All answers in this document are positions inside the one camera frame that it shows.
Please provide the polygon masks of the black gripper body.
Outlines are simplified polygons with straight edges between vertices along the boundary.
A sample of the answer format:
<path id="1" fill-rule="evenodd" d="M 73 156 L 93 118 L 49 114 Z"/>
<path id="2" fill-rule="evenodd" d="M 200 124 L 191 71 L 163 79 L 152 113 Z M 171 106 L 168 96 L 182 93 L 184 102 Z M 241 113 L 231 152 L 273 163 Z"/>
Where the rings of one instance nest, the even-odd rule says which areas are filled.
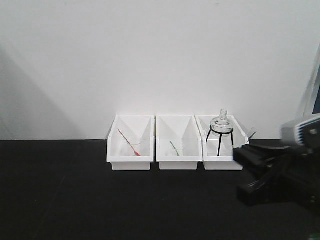
<path id="1" fill-rule="evenodd" d="M 320 150 L 305 147 L 268 149 L 252 144 L 233 150 L 233 159 L 253 176 L 236 187 L 247 206 L 293 202 L 320 205 Z"/>

